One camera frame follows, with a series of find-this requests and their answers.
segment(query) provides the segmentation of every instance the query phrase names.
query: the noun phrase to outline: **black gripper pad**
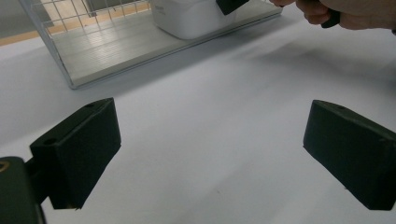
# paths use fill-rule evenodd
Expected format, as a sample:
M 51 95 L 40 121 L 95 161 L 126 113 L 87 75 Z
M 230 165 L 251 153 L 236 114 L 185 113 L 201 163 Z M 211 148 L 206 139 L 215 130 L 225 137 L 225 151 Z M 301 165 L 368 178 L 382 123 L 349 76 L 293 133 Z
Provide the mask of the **black gripper pad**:
M 392 209 L 396 133 L 343 106 L 315 100 L 304 147 L 367 208 Z
M 55 209 L 81 208 L 120 148 L 112 98 L 83 106 L 30 145 Z

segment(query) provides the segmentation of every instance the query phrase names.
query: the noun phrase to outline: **finger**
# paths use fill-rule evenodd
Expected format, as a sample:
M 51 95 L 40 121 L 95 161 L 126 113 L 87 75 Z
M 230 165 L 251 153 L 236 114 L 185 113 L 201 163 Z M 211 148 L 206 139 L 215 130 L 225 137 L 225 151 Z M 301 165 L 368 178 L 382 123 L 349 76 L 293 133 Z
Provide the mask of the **finger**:
M 323 15 L 304 15 L 309 23 L 319 25 L 330 19 L 330 13 Z
M 291 3 L 295 2 L 295 0 L 270 0 L 277 7 L 285 7 L 290 5 Z
M 323 4 L 316 0 L 297 0 L 296 6 L 305 15 L 309 16 L 324 15 L 329 10 L 327 7 L 323 6 Z

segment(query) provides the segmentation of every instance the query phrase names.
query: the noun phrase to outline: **metal wire grid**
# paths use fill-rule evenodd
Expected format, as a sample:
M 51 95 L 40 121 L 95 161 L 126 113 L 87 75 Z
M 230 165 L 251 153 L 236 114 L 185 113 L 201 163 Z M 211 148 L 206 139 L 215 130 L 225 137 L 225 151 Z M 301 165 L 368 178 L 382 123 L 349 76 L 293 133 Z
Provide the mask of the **metal wire grid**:
M 141 11 L 150 10 L 149 0 L 30 0 L 31 10 L 40 19 L 42 28 L 51 37 L 96 24 L 102 21 L 126 17 Z M 93 4 L 102 3 L 105 7 L 94 9 Z

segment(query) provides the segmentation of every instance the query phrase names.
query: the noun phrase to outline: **black handle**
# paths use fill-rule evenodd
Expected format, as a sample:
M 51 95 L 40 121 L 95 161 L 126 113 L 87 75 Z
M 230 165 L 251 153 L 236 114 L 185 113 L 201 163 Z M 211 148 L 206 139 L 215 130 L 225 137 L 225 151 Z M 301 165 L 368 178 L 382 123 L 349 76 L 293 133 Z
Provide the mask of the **black handle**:
M 330 19 L 321 24 L 321 27 L 323 29 L 333 27 L 334 25 L 340 23 L 340 12 L 332 10 L 330 8 L 329 8 L 329 12 L 330 12 Z

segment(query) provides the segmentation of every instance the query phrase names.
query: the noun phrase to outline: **wire mesh cage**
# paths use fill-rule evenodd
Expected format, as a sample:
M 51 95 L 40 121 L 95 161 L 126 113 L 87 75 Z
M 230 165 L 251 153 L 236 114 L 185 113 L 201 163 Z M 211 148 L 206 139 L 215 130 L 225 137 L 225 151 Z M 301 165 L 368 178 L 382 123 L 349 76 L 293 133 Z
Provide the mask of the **wire mesh cage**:
M 20 0 L 70 88 L 116 75 L 231 30 L 280 14 L 265 0 L 250 0 L 236 22 L 193 40 L 161 30 L 149 0 Z

